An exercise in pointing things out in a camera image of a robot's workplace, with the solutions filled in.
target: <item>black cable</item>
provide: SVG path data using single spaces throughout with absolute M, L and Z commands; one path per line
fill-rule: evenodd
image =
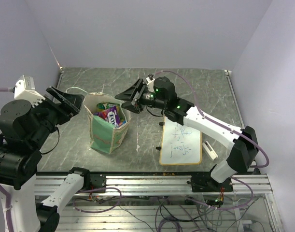
M 168 214 L 170 214 L 170 216 L 173 219 L 163 216 L 163 214 L 161 212 L 161 207 L 164 207 L 164 209 L 168 212 Z M 160 205 L 159 211 L 160 211 L 160 215 L 162 216 L 162 218 L 165 219 L 165 220 L 168 220 L 168 221 L 193 222 L 193 221 L 195 221 L 195 219 L 199 218 L 199 216 L 198 216 L 198 217 L 192 218 L 191 220 L 178 219 L 163 204 Z
M 255 199 L 249 206 L 248 206 L 248 208 L 245 210 L 245 212 L 243 213 L 243 215 L 240 217 L 240 219 L 238 219 L 238 220 L 236 220 L 236 221 L 234 221 L 233 223 L 232 223 L 232 225 L 231 226 L 229 226 L 228 227 L 228 229 L 225 231 L 225 232 L 227 232 L 236 222 L 238 222 L 239 221 L 239 223 L 240 223 L 240 221 L 242 220 L 242 218 L 245 216 L 245 214 L 247 213 L 247 211 L 249 210 L 249 208 L 258 200 L 259 198 L 257 198 L 257 199 Z
M 216 231 L 217 231 L 217 228 L 218 228 L 218 222 L 219 222 L 219 217 L 221 216 L 221 213 L 222 213 L 223 211 L 220 211 L 219 212 L 219 215 L 218 215 L 218 219 L 217 219 L 217 226 L 216 226 Z M 223 224 L 223 216 L 221 216 L 221 220 L 220 220 L 220 225 L 219 226 L 221 226 L 222 224 Z
M 211 230 L 211 231 L 217 231 L 217 228 L 216 228 L 216 230 L 214 230 L 213 228 L 211 229 L 211 228 L 209 228 L 208 227 L 208 225 L 207 225 L 207 223 L 206 223 L 206 221 L 208 221 L 210 224 L 212 224 L 212 226 L 213 225 L 215 225 L 215 224 L 213 224 L 212 223 L 212 221 L 210 221 L 208 218 L 207 218 L 207 215 L 208 214 L 210 214 L 211 212 L 213 213 L 214 212 L 214 210 L 206 210 L 206 209 L 204 209 L 204 212 L 203 212 L 203 214 L 202 214 L 202 212 L 200 211 L 200 207 L 204 207 L 204 206 L 202 206 L 202 205 L 198 205 L 197 204 L 197 213 L 199 214 L 199 217 L 201 218 L 201 221 L 203 222 L 203 224 L 205 225 L 205 227 L 206 227 L 206 229 L 208 229 L 208 230 Z M 218 224 L 218 221 L 219 221 L 219 216 L 218 216 L 218 220 L 217 220 L 217 224 L 216 224 L 216 226 L 221 226 L 222 225 L 222 216 L 221 216 L 221 224 L 219 225 Z
M 210 224 L 212 224 L 212 226 L 221 226 L 223 224 L 222 220 L 223 220 L 223 216 L 221 215 L 221 212 L 219 213 L 219 216 L 218 216 L 218 220 L 217 220 L 217 224 L 213 223 L 213 218 L 211 218 L 211 220 L 209 220 L 209 218 L 207 217 L 207 214 L 204 215 L 205 217 L 205 220 L 208 221 Z
M 152 229 L 152 227 L 146 222 L 146 221 L 143 221 L 143 220 L 141 220 L 141 219 L 139 219 L 139 218 L 137 218 L 136 216 L 134 216 L 131 212 L 129 212 L 128 210 L 126 210 L 126 209 L 123 209 L 121 206 L 119 206 L 122 210 L 124 210 L 124 211 L 126 211 L 126 212 L 128 212 L 129 214 L 131 214 L 134 218 L 136 218 L 137 220 L 139 220 L 139 221 L 141 221 L 141 222 L 143 222 L 143 223 L 145 223 L 151 230 L 152 230 L 152 232 L 154 232 L 154 230 Z
M 58 140 L 57 140 L 56 145 L 55 145 L 51 150 L 49 150 L 49 151 L 47 151 L 47 152 L 43 152 L 43 153 L 40 152 L 41 155 L 49 154 L 51 151 L 53 151 L 53 150 L 57 147 L 57 145 L 58 145 L 58 143 L 59 143 L 60 133 L 59 133 L 59 129 L 58 129 L 58 127 L 55 127 L 55 128 L 56 128 L 56 131 L 57 131 L 57 133 L 58 133 Z
M 155 116 L 155 117 L 163 117 L 163 110 L 161 111 L 161 116 L 160 116 L 160 115 L 154 115 L 152 112 L 149 111 L 148 108 L 150 108 L 150 107 L 147 106 L 147 107 L 146 107 L 146 110 L 147 110 L 147 112 L 150 113 L 152 116 Z
M 263 232 L 265 232 L 265 230 L 264 230 L 264 226 L 263 226 L 263 224 L 262 224 L 260 221 L 255 221 L 255 220 L 253 220 L 253 222 L 254 222 L 254 223 L 258 222 L 258 223 L 262 226 Z
M 81 200 L 81 201 L 86 201 L 86 202 L 93 202 L 93 200 L 89 200 L 89 199 L 86 199 L 86 198 L 75 198 L 76 200 Z
M 107 200 L 104 200 L 104 199 L 98 200 L 98 199 L 96 199 L 96 202 L 99 203 L 99 204 L 103 204 L 105 202 L 109 202 L 109 201 L 113 201 L 113 200 L 117 200 L 117 199 L 119 199 L 119 197 L 111 197 L 111 198 L 109 198 Z

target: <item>green paper bag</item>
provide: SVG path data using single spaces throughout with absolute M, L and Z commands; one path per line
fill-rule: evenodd
M 88 112 L 90 147 L 105 153 L 111 153 L 122 144 L 131 121 L 131 113 L 120 107 L 119 116 L 126 118 L 127 122 L 121 127 L 115 128 L 112 123 L 106 122 L 101 117 L 94 115 L 97 104 L 105 102 L 120 104 L 120 106 L 123 103 L 108 94 L 88 93 L 83 101 L 83 105 Z

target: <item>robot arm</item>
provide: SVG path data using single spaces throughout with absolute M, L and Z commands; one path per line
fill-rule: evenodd
M 230 150 L 230 155 L 210 171 L 211 178 L 217 183 L 224 182 L 235 173 L 247 172 L 258 150 L 232 131 L 240 131 L 241 134 L 257 143 L 253 128 L 247 126 L 242 129 L 232 126 L 204 112 L 203 117 L 193 103 L 177 96 L 174 84 L 166 77 L 154 79 L 153 75 L 149 75 L 146 82 L 139 79 L 132 87 L 116 95 L 115 98 L 126 101 L 122 107 L 136 114 L 139 114 L 144 106 L 162 109 L 169 120 L 197 129 L 222 143 Z M 225 125 L 231 131 L 217 123 Z
M 3 194 L 0 198 L 6 231 L 55 231 L 59 212 L 77 191 L 89 188 L 89 171 L 73 168 L 54 194 L 35 207 L 37 164 L 44 154 L 40 149 L 49 134 L 58 131 L 56 125 L 79 113 L 84 99 L 54 87 L 46 91 L 60 103 L 43 97 L 35 91 L 33 79 L 22 76 L 14 88 L 15 100 L 0 112 L 0 189 L 6 190 L 7 200 Z

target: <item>whiteboard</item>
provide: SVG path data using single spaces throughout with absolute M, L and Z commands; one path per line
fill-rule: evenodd
M 161 165 L 191 165 L 202 161 L 202 134 L 191 127 L 164 119 Z

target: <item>white cable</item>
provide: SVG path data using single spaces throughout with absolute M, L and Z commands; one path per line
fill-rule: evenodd
M 66 93 L 67 93 L 67 91 L 68 91 L 69 89 L 71 89 L 71 88 L 77 88 L 77 89 L 79 89 L 79 90 L 81 90 L 81 91 L 83 91 L 83 92 L 85 92 L 85 93 L 88 93 L 87 91 L 85 91 L 84 89 L 79 88 L 79 87 L 70 87 L 70 88 L 66 89 Z

